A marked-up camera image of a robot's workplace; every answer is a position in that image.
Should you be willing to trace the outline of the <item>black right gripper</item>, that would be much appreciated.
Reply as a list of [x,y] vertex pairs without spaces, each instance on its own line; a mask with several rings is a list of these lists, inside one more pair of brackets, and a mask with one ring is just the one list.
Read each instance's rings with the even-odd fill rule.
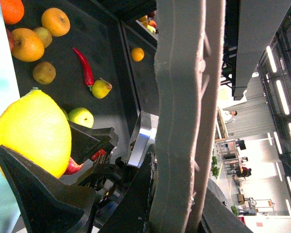
[[136,168],[128,166],[122,157],[110,162],[118,144],[114,128],[91,129],[72,121],[68,122],[72,135],[71,157],[77,164],[86,160],[92,166],[78,177],[76,185],[95,190],[100,200],[94,203],[98,214],[105,206],[119,204],[136,175]]

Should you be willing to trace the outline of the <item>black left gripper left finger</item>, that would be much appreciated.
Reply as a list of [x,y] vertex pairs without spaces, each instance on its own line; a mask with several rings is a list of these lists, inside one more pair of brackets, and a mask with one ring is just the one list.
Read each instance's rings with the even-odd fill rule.
[[0,167],[29,233],[90,233],[94,189],[67,185],[21,154],[0,146]]

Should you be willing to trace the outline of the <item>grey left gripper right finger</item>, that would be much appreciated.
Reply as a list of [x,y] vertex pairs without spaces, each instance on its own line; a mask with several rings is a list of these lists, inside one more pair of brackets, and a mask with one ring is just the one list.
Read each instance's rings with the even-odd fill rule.
[[149,227],[195,233],[210,173],[223,63],[224,0],[159,0],[157,173]]

